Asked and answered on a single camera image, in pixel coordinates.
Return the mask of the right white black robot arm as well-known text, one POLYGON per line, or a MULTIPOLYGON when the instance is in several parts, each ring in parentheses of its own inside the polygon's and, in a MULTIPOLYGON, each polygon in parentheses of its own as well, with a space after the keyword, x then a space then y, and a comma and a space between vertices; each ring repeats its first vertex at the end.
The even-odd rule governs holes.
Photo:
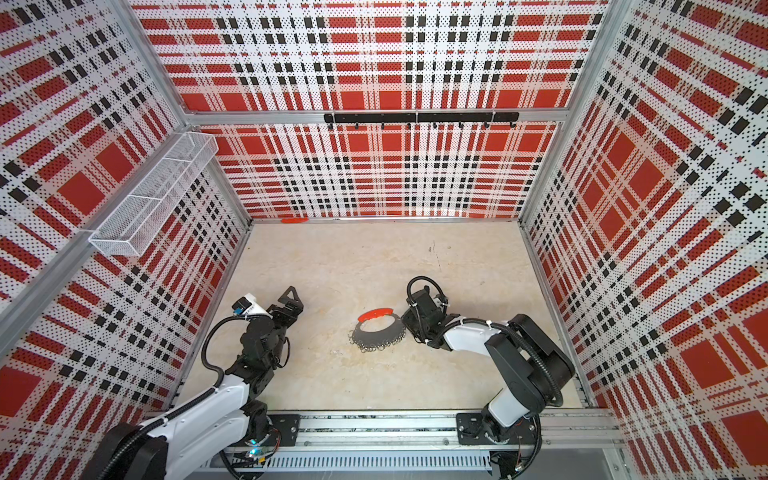
POLYGON ((507 322, 494 322, 450 314, 447 296, 442 292, 433 296, 427 286, 409 291, 406 299, 402 321, 418 342, 488 357, 504 382, 481 410, 473 437, 506 444, 519 424, 534 425, 546 408, 563 405, 563 388, 575 367, 532 318, 518 314, 507 322))

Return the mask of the silver keyring with red handle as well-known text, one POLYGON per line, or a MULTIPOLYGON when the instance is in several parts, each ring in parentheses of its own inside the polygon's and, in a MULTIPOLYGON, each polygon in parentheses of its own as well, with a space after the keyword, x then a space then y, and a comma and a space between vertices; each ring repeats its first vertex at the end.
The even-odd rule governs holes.
POLYGON ((405 337, 405 333, 405 325, 392 308, 377 308, 358 317, 349 340, 362 352, 373 352, 396 345, 405 337), (366 324, 378 319, 387 319, 389 323, 376 330, 366 327, 366 324))

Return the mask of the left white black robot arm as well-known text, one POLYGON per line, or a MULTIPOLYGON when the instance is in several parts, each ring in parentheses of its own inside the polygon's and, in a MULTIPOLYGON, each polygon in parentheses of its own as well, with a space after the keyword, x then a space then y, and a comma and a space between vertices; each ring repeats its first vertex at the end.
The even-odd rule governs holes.
POLYGON ((287 330, 304 310, 297 290, 261 307, 247 294, 232 315, 213 325, 200 349, 212 386, 192 399, 140 424, 120 423, 101 440, 82 474, 85 479, 185 479, 214 456, 237 479, 251 479, 249 467, 264 464, 296 440, 296 415, 272 419, 260 400, 275 373, 290 358, 287 330), (241 351, 223 368, 208 358, 214 335, 242 321, 241 351))

